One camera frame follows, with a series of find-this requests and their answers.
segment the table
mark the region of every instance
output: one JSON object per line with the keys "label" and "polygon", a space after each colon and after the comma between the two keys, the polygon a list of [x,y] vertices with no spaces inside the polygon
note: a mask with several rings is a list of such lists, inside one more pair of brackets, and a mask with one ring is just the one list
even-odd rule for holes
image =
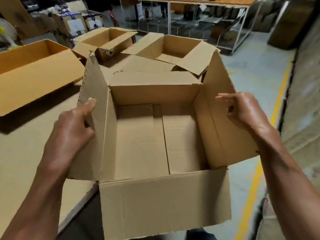
{"label": "table", "polygon": [[[68,85],[0,117],[0,236],[30,189],[54,121],[77,106],[80,85]],[[97,192],[95,181],[66,180],[59,232]]]}
{"label": "table", "polygon": [[[126,17],[126,12],[125,12],[125,7],[122,4],[122,1],[125,0],[120,0],[121,3],[121,8],[122,8],[122,13],[123,16]],[[254,14],[254,18],[253,18],[253,22],[251,27],[247,28],[244,30],[244,23],[246,21],[247,18],[247,14],[249,11],[249,8],[256,3],[258,0],[215,0],[215,1],[209,1],[209,0],[132,0],[132,1],[148,1],[151,2],[151,8],[153,8],[153,2],[162,2],[162,3],[167,3],[168,5],[168,17],[167,17],[167,26],[168,26],[168,31],[167,34],[171,35],[172,34],[172,13],[170,12],[170,8],[171,8],[171,3],[182,3],[182,4],[192,4],[192,5],[201,5],[201,4],[205,4],[206,6],[224,6],[227,8],[239,8],[239,9],[244,9],[241,16],[237,17],[234,20],[229,20],[229,19],[222,19],[225,21],[233,21],[232,25],[228,28],[226,28],[226,30],[224,30],[219,38],[218,41],[216,43],[213,43],[213,45],[215,45],[216,47],[222,49],[222,50],[228,50],[230,54],[233,54],[235,52],[235,50],[240,46],[240,44],[246,39],[246,37],[250,34],[250,32],[252,31],[252,27],[253,24],[257,18],[257,14],[261,8],[261,4],[262,2],[260,2],[260,4],[258,5],[258,9],[256,11],[256,13]],[[232,27],[237,26],[237,31],[238,31],[238,35],[235,39],[235,42],[232,46],[226,46],[223,44],[221,36],[226,32],[229,31]]]}

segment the yellow floor line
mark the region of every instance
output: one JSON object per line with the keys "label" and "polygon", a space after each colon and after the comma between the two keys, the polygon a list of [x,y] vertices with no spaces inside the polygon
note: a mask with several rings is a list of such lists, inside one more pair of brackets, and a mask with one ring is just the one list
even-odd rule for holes
{"label": "yellow floor line", "polygon": [[[283,78],[282,78],[282,83],[281,83],[281,87],[280,87],[280,90],[278,93],[278,97],[277,97],[277,100],[275,101],[273,114],[272,114],[272,117],[270,120],[270,124],[272,126],[276,126],[278,114],[279,114],[281,106],[282,106],[282,97],[285,92],[287,80],[289,78],[289,74],[291,71],[292,60],[293,59],[291,59],[287,64],[287,69],[286,69],[286,71],[283,75]],[[261,161],[259,160],[259,163],[257,164],[257,168],[255,170],[255,173],[254,173],[254,176],[252,179],[250,192],[248,195],[246,205],[243,210],[243,215],[242,215],[239,227],[238,227],[238,232],[235,236],[235,240],[245,240],[245,238],[248,234],[250,218],[252,216],[252,211],[254,209],[254,203],[256,202],[257,193],[258,193],[260,180],[261,180],[262,176],[263,176],[263,170],[262,170]]]}

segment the left hand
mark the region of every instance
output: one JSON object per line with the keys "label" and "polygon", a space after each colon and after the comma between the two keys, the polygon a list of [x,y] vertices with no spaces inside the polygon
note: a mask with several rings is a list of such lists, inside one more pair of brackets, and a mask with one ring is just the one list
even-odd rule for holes
{"label": "left hand", "polygon": [[85,104],[60,114],[44,146],[38,171],[46,177],[53,175],[65,181],[75,155],[95,134],[85,124],[85,117],[95,106],[96,100],[89,99]]}

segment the concrete floor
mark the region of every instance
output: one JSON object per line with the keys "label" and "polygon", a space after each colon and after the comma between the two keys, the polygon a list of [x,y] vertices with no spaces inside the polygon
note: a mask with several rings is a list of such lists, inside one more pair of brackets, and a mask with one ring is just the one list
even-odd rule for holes
{"label": "concrete floor", "polygon": [[[222,59],[236,90],[253,93],[271,119],[273,114],[277,115],[274,107],[277,98],[283,96],[279,93],[280,88],[295,51],[283,51],[267,45],[268,37],[269,34],[253,32],[233,56],[222,56]],[[255,157],[230,166],[232,219],[205,228],[218,240],[248,239],[254,213],[266,190],[264,177],[254,179],[259,161],[260,158]],[[250,194],[253,179],[254,184],[258,184],[258,190]],[[184,238],[185,231],[179,231],[148,239],[183,240]],[[103,239],[99,195],[92,199],[59,239]]]}

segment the fan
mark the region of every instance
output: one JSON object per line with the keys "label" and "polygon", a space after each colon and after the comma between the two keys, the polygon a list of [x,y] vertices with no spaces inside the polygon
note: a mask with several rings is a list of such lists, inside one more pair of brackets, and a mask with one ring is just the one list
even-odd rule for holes
{"label": "fan", "polygon": [[10,43],[8,49],[19,47],[14,43],[14,40],[17,39],[17,31],[15,27],[10,24],[8,21],[0,18],[0,41]]}

